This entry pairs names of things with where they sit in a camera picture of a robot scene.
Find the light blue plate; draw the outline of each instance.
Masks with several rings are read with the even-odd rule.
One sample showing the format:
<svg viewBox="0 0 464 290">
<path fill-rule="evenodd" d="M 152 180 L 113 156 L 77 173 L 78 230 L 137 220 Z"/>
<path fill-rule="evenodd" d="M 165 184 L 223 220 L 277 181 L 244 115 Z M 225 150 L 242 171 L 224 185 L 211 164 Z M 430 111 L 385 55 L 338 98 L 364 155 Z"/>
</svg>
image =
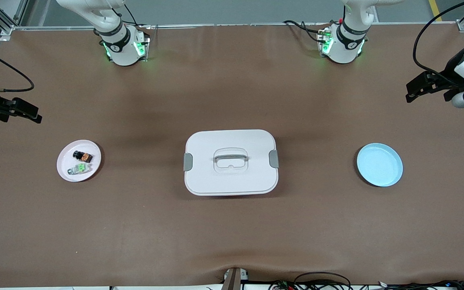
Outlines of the light blue plate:
<svg viewBox="0 0 464 290">
<path fill-rule="evenodd" d="M 363 178 L 376 186 L 391 186 L 400 180 L 404 166 L 397 152 L 388 145 L 372 143 L 357 154 L 357 169 Z"/>
</svg>

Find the clear bottle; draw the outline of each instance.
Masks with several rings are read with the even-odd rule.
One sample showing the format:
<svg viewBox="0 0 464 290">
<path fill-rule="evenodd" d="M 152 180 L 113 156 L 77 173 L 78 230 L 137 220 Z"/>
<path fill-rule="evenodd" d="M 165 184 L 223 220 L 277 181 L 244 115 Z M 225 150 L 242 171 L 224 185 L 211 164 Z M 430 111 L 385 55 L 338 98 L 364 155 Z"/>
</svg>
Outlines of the clear bottle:
<svg viewBox="0 0 464 290">
<path fill-rule="evenodd" d="M 83 174 L 91 171 L 90 164 L 87 163 L 80 163 L 75 165 L 75 167 L 69 168 L 68 169 L 68 174 L 69 175 L 76 175 L 76 174 Z"/>
</svg>

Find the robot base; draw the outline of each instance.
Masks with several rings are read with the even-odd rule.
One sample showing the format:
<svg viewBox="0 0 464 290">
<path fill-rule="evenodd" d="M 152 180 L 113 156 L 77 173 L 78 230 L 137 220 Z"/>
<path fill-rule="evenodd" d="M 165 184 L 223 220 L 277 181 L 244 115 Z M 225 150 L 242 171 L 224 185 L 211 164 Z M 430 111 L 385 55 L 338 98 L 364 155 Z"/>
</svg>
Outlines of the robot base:
<svg viewBox="0 0 464 290">
<path fill-rule="evenodd" d="M 325 43 L 319 42 L 318 49 L 322 57 L 329 57 L 332 61 L 339 64 L 348 64 L 361 53 L 365 41 L 363 40 L 361 44 L 359 44 L 358 49 L 348 50 L 345 48 L 345 45 L 334 36 L 338 28 L 338 24 L 332 24 L 324 28 L 326 33 L 324 35 L 318 35 L 318 39 L 325 41 Z"/>
<path fill-rule="evenodd" d="M 149 35 L 145 37 L 143 31 L 139 31 L 131 25 L 126 25 L 126 28 L 130 31 L 131 36 L 121 52 L 113 52 L 104 45 L 108 59 L 119 66 L 131 66 L 137 61 L 147 61 Z"/>
</svg>

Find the plate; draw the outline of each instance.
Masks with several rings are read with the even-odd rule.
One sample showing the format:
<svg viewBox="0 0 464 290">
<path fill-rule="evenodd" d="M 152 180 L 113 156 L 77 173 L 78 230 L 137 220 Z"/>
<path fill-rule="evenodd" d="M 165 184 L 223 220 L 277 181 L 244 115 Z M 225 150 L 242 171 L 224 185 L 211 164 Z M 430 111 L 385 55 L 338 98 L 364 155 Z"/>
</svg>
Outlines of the plate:
<svg viewBox="0 0 464 290">
<path fill-rule="evenodd" d="M 400 180 L 404 166 L 397 152 L 388 145 L 372 143 L 357 154 L 357 169 L 375 186 L 391 186 Z"/>
<path fill-rule="evenodd" d="M 81 151 L 92 155 L 90 163 L 91 170 L 87 173 L 69 175 L 68 169 L 77 164 L 84 163 L 73 157 L 75 151 Z M 57 159 L 58 174 L 67 181 L 80 182 L 90 178 L 96 173 L 102 160 L 102 153 L 96 143 L 89 140 L 78 140 L 67 145 L 59 154 Z"/>
</svg>

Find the yellow stripe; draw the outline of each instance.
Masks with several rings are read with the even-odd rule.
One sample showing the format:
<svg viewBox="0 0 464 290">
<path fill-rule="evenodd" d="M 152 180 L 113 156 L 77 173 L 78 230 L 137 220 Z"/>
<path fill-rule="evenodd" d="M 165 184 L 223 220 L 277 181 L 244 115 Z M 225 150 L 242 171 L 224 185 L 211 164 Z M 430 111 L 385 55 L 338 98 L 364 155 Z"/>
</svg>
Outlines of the yellow stripe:
<svg viewBox="0 0 464 290">
<path fill-rule="evenodd" d="M 440 10 L 438 10 L 438 5 L 436 5 L 436 0 L 429 0 L 429 5 L 431 6 L 431 10 L 433 11 L 433 15 L 436 16 L 440 14 Z M 443 21 L 441 17 L 438 17 L 436 21 Z"/>
</svg>

